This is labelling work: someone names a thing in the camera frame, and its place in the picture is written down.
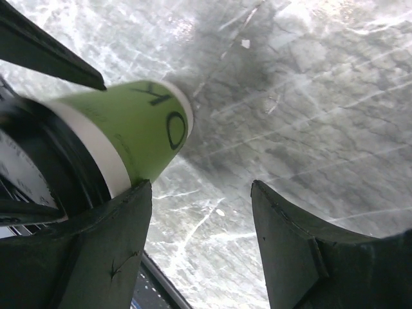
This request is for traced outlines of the black plastic cup lid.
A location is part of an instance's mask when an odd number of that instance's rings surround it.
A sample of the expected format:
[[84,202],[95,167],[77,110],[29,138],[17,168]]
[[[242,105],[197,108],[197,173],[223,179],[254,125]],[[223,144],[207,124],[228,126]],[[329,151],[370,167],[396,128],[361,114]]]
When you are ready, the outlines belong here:
[[55,223],[111,199],[94,159],[50,109],[1,100],[1,226]]

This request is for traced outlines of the green paper coffee cup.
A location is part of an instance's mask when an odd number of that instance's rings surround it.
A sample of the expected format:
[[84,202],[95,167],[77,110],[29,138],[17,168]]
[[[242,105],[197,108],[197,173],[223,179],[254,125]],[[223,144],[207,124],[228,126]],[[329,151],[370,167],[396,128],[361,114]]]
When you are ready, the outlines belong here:
[[187,96],[166,81],[138,80],[46,105],[86,147],[111,197],[141,180],[155,181],[186,142],[194,122]]

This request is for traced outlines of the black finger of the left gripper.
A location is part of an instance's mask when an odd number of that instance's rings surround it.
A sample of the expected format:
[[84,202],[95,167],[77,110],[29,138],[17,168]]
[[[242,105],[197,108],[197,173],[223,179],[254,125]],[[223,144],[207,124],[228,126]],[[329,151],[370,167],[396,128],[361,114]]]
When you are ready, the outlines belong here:
[[102,74],[1,1],[1,60],[74,84],[105,90]]

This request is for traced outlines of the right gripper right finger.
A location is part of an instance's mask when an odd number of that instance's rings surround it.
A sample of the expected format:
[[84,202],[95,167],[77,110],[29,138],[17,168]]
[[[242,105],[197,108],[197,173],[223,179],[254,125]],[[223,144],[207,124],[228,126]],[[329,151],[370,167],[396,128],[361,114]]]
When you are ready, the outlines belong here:
[[373,238],[338,227],[260,180],[250,196],[272,308],[410,308],[411,231]]

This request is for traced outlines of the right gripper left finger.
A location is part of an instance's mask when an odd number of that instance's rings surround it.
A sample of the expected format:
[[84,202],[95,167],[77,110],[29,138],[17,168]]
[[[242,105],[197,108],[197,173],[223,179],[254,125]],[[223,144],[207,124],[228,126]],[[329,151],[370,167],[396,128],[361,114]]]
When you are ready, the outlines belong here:
[[148,181],[31,236],[1,240],[2,308],[129,308],[152,214]]

